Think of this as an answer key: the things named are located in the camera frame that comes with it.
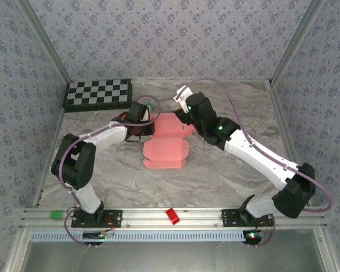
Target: aluminum frame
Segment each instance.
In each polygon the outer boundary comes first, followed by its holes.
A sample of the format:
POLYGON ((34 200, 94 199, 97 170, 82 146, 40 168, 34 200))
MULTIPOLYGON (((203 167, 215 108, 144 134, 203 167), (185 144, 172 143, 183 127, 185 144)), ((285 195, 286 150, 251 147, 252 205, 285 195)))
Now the aluminum frame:
POLYGON ((62 81, 67 84, 71 82, 70 75, 64 66, 60 56, 58 55, 51 39, 46 33, 43 25, 40 22, 38 15, 36 14, 33 6, 30 4, 29 0, 16 0, 16 3, 22 10, 27 22, 34 31, 35 36, 39 40, 42 48, 45 50, 46 55, 51 60, 53 66, 56 68, 58 75, 62 81))
MULTIPOLYGON (((279 124, 281 137, 286 147, 286 152, 289 158, 295 158, 295 150, 287 130, 287 124, 284 120, 282 108, 279 106, 279 100, 274 90, 266 83, 267 89, 271 97, 271 103, 276 111, 276 119, 279 124)), ((19 224, 18 233, 12 246, 12 250, 7 260, 5 272, 18 272, 23 267, 28 245, 33 231, 55 231, 63 230, 63 221, 49 219, 49 213, 53 210, 61 210, 66 212, 66 208, 37 208, 39 205, 40 195, 44 186, 45 177, 50 167, 50 160, 53 156, 56 142, 58 139, 60 127, 64 117, 61 112, 58 120, 53 143, 48 154, 44 172, 42 173, 40 183, 35 195, 33 207, 23 210, 23 216, 19 224)), ((175 209, 178 216, 181 218, 180 222, 173 226, 165 214, 165 208, 137 208, 137 209, 121 209, 124 211, 122 220, 122 231, 221 231, 229 230, 224 228, 220 218, 221 210, 229 209, 229 207, 215 207, 215 208, 178 208, 175 209)), ((326 271, 340 272, 340 261, 336 255, 335 247, 331 239, 329 230, 327 229, 327 222, 323 214, 313 214, 309 212, 302 212, 297 219, 286 218, 282 214, 275 214, 276 228, 278 230, 313 230, 315 239, 317 241, 318 250, 326 271)), ((253 228, 232 228, 232 230, 252 230, 253 228)))
POLYGON ((313 22, 316 20, 318 13, 325 4, 326 0, 311 0, 307 6, 304 14, 295 29, 290 41, 288 42, 287 48, 283 52, 276 68, 274 69, 271 81, 272 87, 276 87, 281 81, 281 77, 286 72, 290 65, 292 58, 295 56, 298 48, 303 42, 309 29, 313 26, 313 22))

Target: metal rail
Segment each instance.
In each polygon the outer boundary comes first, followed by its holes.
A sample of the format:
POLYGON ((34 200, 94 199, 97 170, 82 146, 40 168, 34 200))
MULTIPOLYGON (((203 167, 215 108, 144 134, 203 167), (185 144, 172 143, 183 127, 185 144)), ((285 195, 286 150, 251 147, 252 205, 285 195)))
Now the metal rail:
MULTIPOLYGON (((175 212, 180 222, 172 225, 163 208, 121 209, 123 211, 121 230, 252 230, 253 227, 224 228, 221 219, 222 207, 217 208, 177 208, 175 212)), ((19 224, 19 229, 27 230, 62 230, 66 209, 25 209, 19 224), (49 214, 53 210, 61 210, 62 218, 53 220, 49 214)), ((291 219, 282 214, 275 214, 276 228, 280 230, 313 230, 325 228, 323 214, 302 212, 297 219, 291 219)))

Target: green block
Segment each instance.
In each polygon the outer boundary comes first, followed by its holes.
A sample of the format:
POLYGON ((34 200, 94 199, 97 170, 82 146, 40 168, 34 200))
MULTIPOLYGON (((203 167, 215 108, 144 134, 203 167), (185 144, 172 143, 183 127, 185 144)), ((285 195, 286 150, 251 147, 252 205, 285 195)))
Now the green block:
POLYGON ((52 211, 49 217, 54 220, 60 220, 62 218, 62 211, 59 211, 59 210, 52 211))
POLYGON ((148 102, 147 105, 151 108, 152 111, 155 110, 155 106, 152 103, 148 102))

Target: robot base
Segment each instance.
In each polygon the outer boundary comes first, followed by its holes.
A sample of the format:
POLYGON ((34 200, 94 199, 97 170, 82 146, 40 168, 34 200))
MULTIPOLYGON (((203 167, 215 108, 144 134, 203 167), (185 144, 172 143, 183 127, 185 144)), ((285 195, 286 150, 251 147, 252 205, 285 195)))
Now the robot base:
POLYGON ((223 227, 265 227, 265 225, 262 225, 260 222, 260 219, 267 224, 267 227, 273 226, 271 215, 264 215, 261 218, 253 218, 249 222, 245 222, 241 219, 239 209, 222 210, 223 227))
POLYGON ((94 213, 83 210, 75 211, 72 218, 72 228, 121 228, 122 210, 104 210, 103 203, 94 213))

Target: cable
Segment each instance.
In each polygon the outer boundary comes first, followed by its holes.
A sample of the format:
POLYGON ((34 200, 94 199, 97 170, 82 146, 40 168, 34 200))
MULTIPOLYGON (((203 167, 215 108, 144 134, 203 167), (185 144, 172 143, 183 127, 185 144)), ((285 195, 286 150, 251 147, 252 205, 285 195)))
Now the cable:
POLYGON ((260 222, 262 222, 262 223, 266 226, 266 232, 265 232, 265 235, 266 235, 266 234, 267 234, 267 231, 268 231, 268 226, 267 226, 267 223, 266 223, 262 218, 260 218, 260 219, 258 220, 257 227, 253 230, 253 232, 256 231, 256 230, 258 230, 258 228, 259 228, 259 226, 260 226, 260 222))
POLYGON ((102 132, 105 132, 105 131, 107 131, 107 130, 109 130, 109 129, 111 129, 111 128, 115 128, 115 127, 118 127, 118 126, 147 126, 147 125, 150 125, 150 124, 152 124, 153 122, 155 122, 156 119, 159 118, 160 113, 161 113, 161 105, 160 105, 160 101, 159 101, 156 97, 154 97, 154 96, 152 96, 152 95, 141 95, 139 98, 137 98, 137 100, 139 100, 139 99, 141 99, 141 98, 143 98, 143 97, 148 97, 148 98, 153 99, 153 100, 157 103, 157 105, 158 105, 158 109, 159 109, 159 110, 158 110, 158 114, 156 115, 156 117, 155 117, 153 120, 151 120, 151 121, 149 121, 149 122, 146 122, 146 123, 143 123, 143 124, 131 124, 131 123, 124 123, 124 124, 123 124, 123 123, 117 123, 117 124, 114 124, 114 125, 112 125, 112 126, 105 126, 105 127, 102 127, 101 129, 99 129, 98 131, 96 131, 96 132, 94 132, 94 133, 92 133, 92 134, 83 136, 83 137, 78 138, 77 140, 75 140, 75 141, 74 141, 74 142, 66 149, 66 151, 65 151, 64 154, 63 154, 63 157, 61 158, 61 161, 60 161, 60 163, 59 163, 59 171, 58 171, 58 175, 59 175, 58 178, 59 178, 59 181, 60 181, 61 185, 62 185, 65 189, 67 189, 67 190, 70 191, 71 195, 73 196, 73 198, 75 199, 75 201, 76 201, 77 204, 79 205, 79 207, 77 207, 77 208, 71 210, 70 212, 68 212, 68 210, 67 210, 67 216, 66 216, 66 218, 65 218, 65 220, 64 220, 64 229, 66 230, 66 232, 68 233, 69 237, 71 237, 71 239, 72 239, 73 241, 75 241, 77 244, 79 244, 79 245, 81 245, 81 246, 83 246, 83 247, 88 247, 88 246, 87 246, 85 243, 78 241, 78 240, 70 233, 70 231, 69 231, 69 229, 68 229, 68 227, 67 227, 68 218, 70 217, 70 215, 71 215, 72 213, 74 213, 75 211, 79 211, 79 210, 80 210, 81 202, 80 202, 80 200, 78 199, 78 197, 75 195, 75 193, 72 191, 72 187, 67 186, 67 185, 65 184, 65 182, 64 182, 64 179, 63 179, 63 165, 64 165, 64 161, 65 161, 65 159, 67 158, 67 156, 68 156, 68 154, 70 153, 70 151, 72 150, 72 148, 75 147, 79 142, 84 141, 84 140, 86 140, 86 139, 88 139, 88 138, 95 137, 95 136, 97 136, 98 134, 100 134, 100 133, 102 133, 102 132))
POLYGON ((156 115, 156 117, 154 119, 152 119, 151 121, 149 122, 146 122, 146 123, 143 123, 143 124, 131 124, 131 123, 117 123, 117 124, 114 124, 112 126, 105 126, 105 127, 102 127, 101 129, 99 129, 98 131, 96 132, 93 132, 92 134, 89 134, 89 135, 86 135, 86 136, 83 136, 77 140, 75 140, 67 149, 66 151, 64 152, 63 154, 63 157, 59 163, 59 171, 58 171, 58 178, 59 178, 59 181, 61 183, 61 185, 70 191, 70 193, 72 194, 73 198, 75 199, 75 201, 77 202, 78 205, 80 205, 80 201, 78 199, 78 197, 74 194, 74 192, 72 191, 72 187, 70 186, 67 186, 64 182, 64 179, 63 179, 63 165, 64 165, 64 161, 65 159, 67 158, 68 154, 70 153, 70 151, 72 150, 73 147, 75 147, 79 142, 81 141, 84 141, 86 139, 89 139, 89 138, 92 138, 92 137, 95 137, 97 136, 98 134, 102 133, 102 132, 105 132, 111 128, 115 128, 115 127, 118 127, 118 126, 147 126, 147 125, 150 125, 152 124, 153 122, 156 121, 156 119, 159 118, 160 116, 160 113, 161 113, 161 105, 160 105, 160 101, 159 99, 157 99, 156 97, 152 96, 152 95, 141 95, 139 98, 137 98, 137 100, 143 98, 143 97, 148 97, 148 98, 151 98, 153 99, 157 105, 158 105, 158 114, 156 115))
POLYGON ((83 247, 86 247, 86 248, 89 248, 91 247, 90 245, 86 245, 84 242, 81 242, 81 241, 78 241, 73 235, 72 233, 70 233, 69 229, 68 229, 68 226, 67 226, 67 221, 68 221, 68 218, 70 217, 71 214, 73 214, 74 212, 76 211, 79 211, 80 210, 80 207, 77 207, 73 210, 71 210, 70 212, 67 212, 67 216, 66 218, 64 219, 64 229, 66 230, 67 234, 69 235, 69 237, 75 241, 78 245, 81 245, 83 247))
POLYGON ((69 208, 67 209, 67 215, 68 215, 69 209, 74 209, 74 208, 76 208, 76 207, 69 207, 69 208))
POLYGON ((112 235, 114 235, 114 224, 111 218, 105 218, 107 222, 111 223, 111 229, 106 230, 105 232, 112 231, 112 235))
POLYGON ((247 245, 247 246, 250 246, 251 248, 259 248, 259 247, 264 247, 265 245, 269 244, 269 242, 271 242, 271 240, 273 239, 273 236, 274 236, 274 234, 276 232, 276 221, 274 220, 273 214, 271 214, 271 216, 272 216, 273 228, 272 228, 272 233, 268 237, 268 239, 264 243, 262 243, 260 245, 256 245, 256 246, 255 245, 247 245))
POLYGON ((246 137, 247 141, 249 142, 249 144, 254 147, 254 149, 256 149, 260 154, 262 154, 264 157, 268 158, 269 160, 271 160, 272 162, 278 164, 279 166, 283 167, 284 169, 289 169, 291 172, 303 177, 304 179, 308 180, 309 182, 315 184, 317 187, 319 187, 325 194, 326 196, 328 197, 329 199, 329 204, 328 206, 326 206, 325 208, 323 209, 303 209, 304 211, 307 211, 307 212, 310 212, 310 213, 324 213, 326 211, 329 211, 332 207, 333 207, 333 204, 334 204, 334 201, 333 201, 333 198, 331 196, 331 194, 325 189, 325 187, 323 187, 320 183, 318 183, 316 180, 314 180, 313 178, 305 175, 304 173, 301 173, 300 171, 298 171, 297 169, 293 169, 292 167, 288 167, 286 164, 282 163, 281 161, 273 158, 272 156, 270 156, 269 154, 267 154, 266 152, 264 152, 263 150, 261 150, 256 144, 254 144, 252 142, 252 140, 250 139, 246 129, 245 129, 245 126, 243 125, 243 122, 240 118, 240 115, 239 115, 239 112, 237 110, 237 108, 235 107, 235 103, 234 103, 234 100, 233 98, 231 97, 231 95, 225 90, 224 86, 222 85, 222 83, 214 78, 209 78, 209 77, 202 77, 202 78, 198 78, 198 79, 195 79, 191 82, 189 82, 188 84, 186 84, 182 89, 181 91, 178 93, 178 95, 176 96, 176 99, 179 99, 181 94, 185 91, 186 88, 194 85, 195 83, 199 82, 199 81, 203 81, 203 80, 210 80, 210 81, 213 81, 215 82, 222 90, 223 92, 225 93, 225 95, 228 97, 228 100, 229 102, 231 103, 232 107, 233 107, 233 110, 234 110, 234 113, 237 117, 237 120, 238 120, 238 123, 241 127, 241 130, 244 134, 244 136, 246 137))

